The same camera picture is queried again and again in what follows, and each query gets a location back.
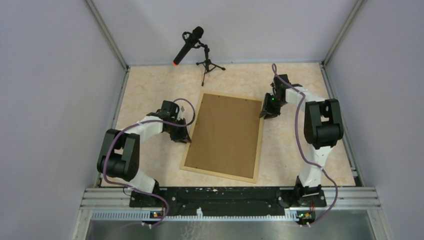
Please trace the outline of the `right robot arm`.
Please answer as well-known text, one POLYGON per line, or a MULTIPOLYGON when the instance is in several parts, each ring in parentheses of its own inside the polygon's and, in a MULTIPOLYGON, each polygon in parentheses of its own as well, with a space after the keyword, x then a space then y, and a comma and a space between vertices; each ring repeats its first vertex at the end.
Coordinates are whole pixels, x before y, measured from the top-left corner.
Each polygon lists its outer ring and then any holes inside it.
POLYGON ((307 152, 299 151, 306 165, 297 176, 291 202, 307 206, 322 201, 322 176, 327 176, 325 164, 337 142, 344 136, 340 103, 335 98, 324 99, 310 93, 300 84, 290 83, 286 74, 276 75, 272 93, 266 93, 260 118, 272 119, 281 114, 286 104, 296 106, 295 119, 304 113, 303 134, 307 152))

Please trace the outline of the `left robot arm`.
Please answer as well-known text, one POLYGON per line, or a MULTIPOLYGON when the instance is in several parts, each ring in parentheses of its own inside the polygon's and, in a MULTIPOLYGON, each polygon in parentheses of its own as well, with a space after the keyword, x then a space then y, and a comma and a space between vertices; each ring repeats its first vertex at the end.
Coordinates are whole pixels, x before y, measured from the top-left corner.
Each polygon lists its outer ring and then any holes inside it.
POLYGON ((164 100, 155 112, 122 129, 108 129, 101 145, 96 168, 103 181, 120 185, 141 194, 149 207, 160 202, 159 184, 140 170, 140 146, 149 138, 167 133, 176 143, 191 143, 188 126, 195 122, 184 118, 184 108, 177 102, 164 100))

